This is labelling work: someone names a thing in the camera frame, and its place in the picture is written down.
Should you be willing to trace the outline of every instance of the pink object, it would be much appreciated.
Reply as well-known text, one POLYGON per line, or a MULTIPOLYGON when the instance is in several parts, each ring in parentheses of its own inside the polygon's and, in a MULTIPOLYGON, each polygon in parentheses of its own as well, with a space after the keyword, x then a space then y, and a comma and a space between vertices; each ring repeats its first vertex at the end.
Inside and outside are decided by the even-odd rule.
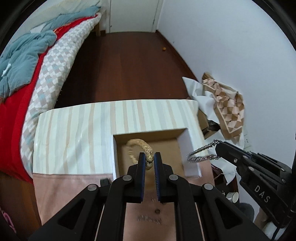
POLYGON ((15 227, 14 227, 14 225, 13 225, 13 223, 12 223, 11 218, 9 217, 9 215, 5 211, 1 210, 1 208, 0 208, 0 211, 3 214, 3 217, 5 218, 6 222, 9 225, 9 227, 12 228, 12 230, 14 231, 14 233, 17 233, 17 231, 15 230, 15 227))

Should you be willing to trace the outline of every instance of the white cup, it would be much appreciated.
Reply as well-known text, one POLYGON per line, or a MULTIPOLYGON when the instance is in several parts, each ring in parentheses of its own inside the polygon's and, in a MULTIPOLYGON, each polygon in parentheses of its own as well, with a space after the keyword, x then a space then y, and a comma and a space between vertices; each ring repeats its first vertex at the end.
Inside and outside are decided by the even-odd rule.
POLYGON ((226 198, 231 201, 232 203, 236 203, 239 200, 239 193, 238 192, 230 192, 226 195, 226 198))

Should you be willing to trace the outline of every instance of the open box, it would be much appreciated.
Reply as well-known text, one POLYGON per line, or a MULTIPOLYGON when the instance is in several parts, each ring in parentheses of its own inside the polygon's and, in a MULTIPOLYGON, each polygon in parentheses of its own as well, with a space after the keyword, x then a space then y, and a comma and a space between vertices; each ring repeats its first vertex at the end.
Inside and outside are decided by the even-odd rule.
MULTIPOLYGON (((162 162, 172 167, 174 174, 181 177, 201 177, 199 165, 188 163, 187 155, 194 151, 188 129, 173 129, 154 132, 139 132, 131 134, 114 135, 113 137, 113 178, 126 175, 128 168, 133 165, 126 143, 130 139, 143 139, 153 149, 160 152, 162 162)), ((139 158, 143 150, 139 146, 133 147, 134 156, 139 158)), ((145 188, 155 187, 154 172, 145 174, 145 188)))

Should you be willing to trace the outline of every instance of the checkered paper bag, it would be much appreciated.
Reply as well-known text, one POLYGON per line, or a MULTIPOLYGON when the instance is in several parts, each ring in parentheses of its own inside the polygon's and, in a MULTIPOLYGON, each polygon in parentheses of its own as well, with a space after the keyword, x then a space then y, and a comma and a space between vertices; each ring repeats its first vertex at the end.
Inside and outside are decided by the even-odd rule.
POLYGON ((216 100, 214 110, 220 121, 220 127, 226 140, 239 141, 244 124, 244 103, 238 91, 217 82, 214 79, 203 80, 205 91, 213 93, 216 100))

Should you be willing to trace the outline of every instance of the blue blanket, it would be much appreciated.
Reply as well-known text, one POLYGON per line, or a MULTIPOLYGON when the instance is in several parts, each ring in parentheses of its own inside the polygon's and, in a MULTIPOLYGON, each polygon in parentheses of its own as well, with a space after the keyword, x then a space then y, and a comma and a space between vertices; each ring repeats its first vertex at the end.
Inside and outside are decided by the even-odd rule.
POLYGON ((0 97, 6 99, 31 82, 38 56, 57 39, 53 29, 79 18, 94 16, 98 10, 99 7, 92 6, 77 13, 59 15, 46 22, 41 33, 24 34, 7 46, 0 56, 0 97))

